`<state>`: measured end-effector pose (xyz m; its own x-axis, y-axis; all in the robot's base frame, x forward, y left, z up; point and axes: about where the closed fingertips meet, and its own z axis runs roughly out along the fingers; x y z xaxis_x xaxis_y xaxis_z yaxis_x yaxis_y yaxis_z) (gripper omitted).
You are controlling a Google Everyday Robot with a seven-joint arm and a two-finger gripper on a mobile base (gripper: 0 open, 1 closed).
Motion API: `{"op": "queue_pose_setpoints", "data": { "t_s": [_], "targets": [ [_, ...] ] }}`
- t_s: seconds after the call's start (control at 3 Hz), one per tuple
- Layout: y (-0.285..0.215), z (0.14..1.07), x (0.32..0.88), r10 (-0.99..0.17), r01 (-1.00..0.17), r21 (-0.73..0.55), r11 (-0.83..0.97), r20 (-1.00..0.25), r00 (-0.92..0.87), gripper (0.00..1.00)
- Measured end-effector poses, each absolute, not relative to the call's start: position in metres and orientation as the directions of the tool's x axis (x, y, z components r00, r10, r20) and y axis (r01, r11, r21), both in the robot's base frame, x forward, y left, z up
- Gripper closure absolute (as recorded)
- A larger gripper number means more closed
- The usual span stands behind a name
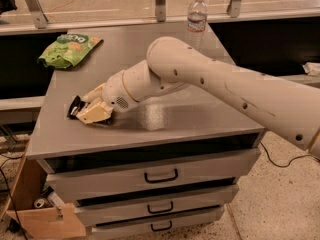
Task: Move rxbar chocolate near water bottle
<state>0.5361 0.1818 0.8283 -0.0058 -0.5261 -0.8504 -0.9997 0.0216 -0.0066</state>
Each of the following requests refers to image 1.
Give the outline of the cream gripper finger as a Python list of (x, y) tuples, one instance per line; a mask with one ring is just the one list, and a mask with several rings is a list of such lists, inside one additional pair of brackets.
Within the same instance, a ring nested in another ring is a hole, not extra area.
[(76, 118), (84, 124), (91, 124), (109, 119), (112, 112), (113, 107), (105, 102), (90, 103), (81, 109)]
[(81, 100), (85, 103), (91, 103), (96, 98), (96, 92), (89, 92), (85, 94)]

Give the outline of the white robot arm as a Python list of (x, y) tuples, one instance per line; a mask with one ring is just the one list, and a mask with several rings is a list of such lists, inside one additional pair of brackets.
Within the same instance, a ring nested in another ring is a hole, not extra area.
[(320, 156), (320, 89), (211, 59), (173, 37), (154, 40), (146, 59), (111, 76), (70, 112), (85, 124), (127, 112), (189, 84), (217, 97), (296, 147)]

